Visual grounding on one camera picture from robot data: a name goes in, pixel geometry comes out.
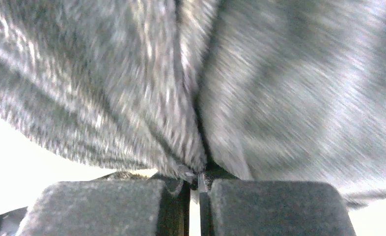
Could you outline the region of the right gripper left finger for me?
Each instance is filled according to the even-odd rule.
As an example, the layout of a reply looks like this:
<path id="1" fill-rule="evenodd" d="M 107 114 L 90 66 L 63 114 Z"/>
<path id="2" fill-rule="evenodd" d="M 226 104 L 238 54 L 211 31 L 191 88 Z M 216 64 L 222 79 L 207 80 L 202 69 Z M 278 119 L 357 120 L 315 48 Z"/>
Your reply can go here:
<path id="1" fill-rule="evenodd" d="M 149 180 L 59 182 L 28 208 L 20 236 L 186 236 L 190 187 Z"/>

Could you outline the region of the black pillowcase with beige flowers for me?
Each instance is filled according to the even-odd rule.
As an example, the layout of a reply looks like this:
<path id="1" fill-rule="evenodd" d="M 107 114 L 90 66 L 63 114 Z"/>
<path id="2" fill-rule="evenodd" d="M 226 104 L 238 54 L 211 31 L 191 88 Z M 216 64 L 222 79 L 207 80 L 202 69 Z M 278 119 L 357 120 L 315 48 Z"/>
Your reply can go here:
<path id="1" fill-rule="evenodd" d="M 0 0 L 0 117 L 95 167 L 386 198 L 386 0 Z"/>

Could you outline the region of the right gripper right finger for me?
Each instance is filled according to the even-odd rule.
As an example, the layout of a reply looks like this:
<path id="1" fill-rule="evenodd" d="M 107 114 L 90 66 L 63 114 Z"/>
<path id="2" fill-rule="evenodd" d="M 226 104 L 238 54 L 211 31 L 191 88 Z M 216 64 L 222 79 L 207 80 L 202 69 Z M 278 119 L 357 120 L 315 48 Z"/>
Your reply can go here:
<path id="1" fill-rule="evenodd" d="M 353 236 L 346 206 L 329 184 L 198 180 L 204 236 Z"/>

